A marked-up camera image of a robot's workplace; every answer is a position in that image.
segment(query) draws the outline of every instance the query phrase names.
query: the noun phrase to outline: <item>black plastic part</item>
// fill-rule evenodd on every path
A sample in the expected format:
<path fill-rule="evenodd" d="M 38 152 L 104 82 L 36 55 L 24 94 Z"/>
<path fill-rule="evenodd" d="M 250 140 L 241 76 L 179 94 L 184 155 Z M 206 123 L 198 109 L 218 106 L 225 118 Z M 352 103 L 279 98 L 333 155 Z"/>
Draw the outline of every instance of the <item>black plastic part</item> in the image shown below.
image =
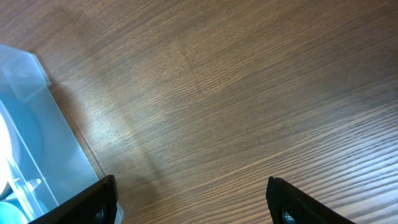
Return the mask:
<path fill-rule="evenodd" d="M 353 223 L 281 178 L 269 177 L 266 197 L 274 224 Z"/>
<path fill-rule="evenodd" d="M 31 224 L 113 224 L 118 189 L 113 175 L 107 175 Z"/>

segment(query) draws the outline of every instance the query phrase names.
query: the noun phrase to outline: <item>translucent plastic box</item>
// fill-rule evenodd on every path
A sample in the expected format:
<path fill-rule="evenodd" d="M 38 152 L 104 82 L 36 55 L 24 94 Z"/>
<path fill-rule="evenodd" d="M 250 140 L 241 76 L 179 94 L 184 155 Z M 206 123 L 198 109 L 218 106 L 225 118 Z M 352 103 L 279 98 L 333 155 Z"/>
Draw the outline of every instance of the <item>translucent plastic box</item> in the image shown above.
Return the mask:
<path fill-rule="evenodd" d="M 33 54 L 0 45 L 0 193 L 28 221 L 98 181 L 49 85 Z"/>

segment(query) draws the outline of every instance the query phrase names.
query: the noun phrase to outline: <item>wooden surface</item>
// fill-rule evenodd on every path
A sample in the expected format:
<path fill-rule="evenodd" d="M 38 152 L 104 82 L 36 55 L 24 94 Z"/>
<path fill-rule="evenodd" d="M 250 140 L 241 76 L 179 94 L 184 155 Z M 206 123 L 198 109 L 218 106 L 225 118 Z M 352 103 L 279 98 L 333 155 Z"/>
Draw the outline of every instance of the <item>wooden surface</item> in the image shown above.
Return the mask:
<path fill-rule="evenodd" d="M 125 223 L 270 223 L 282 177 L 398 222 L 398 2 L 5 0 Z"/>

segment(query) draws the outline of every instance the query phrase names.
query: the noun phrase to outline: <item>plastic container lid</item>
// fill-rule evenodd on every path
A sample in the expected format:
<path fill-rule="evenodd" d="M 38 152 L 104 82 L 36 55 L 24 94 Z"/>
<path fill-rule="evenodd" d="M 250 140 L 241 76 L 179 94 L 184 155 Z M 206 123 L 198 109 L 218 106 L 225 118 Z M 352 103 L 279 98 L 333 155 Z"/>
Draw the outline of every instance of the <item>plastic container lid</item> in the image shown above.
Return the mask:
<path fill-rule="evenodd" d="M 6 182 L 13 191 L 0 199 L 17 200 L 28 221 L 98 181 L 49 85 L 34 55 L 0 45 L 0 193 Z"/>

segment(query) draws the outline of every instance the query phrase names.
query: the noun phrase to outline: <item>wooden table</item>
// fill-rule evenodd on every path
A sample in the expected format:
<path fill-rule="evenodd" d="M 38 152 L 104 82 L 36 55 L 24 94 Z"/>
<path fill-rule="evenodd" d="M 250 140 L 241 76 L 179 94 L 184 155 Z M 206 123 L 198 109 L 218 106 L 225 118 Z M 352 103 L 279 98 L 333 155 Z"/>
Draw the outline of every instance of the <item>wooden table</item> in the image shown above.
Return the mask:
<path fill-rule="evenodd" d="M 269 223 L 282 177 L 398 222 L 398 2 L 5 0 L 125 223 Z"/>

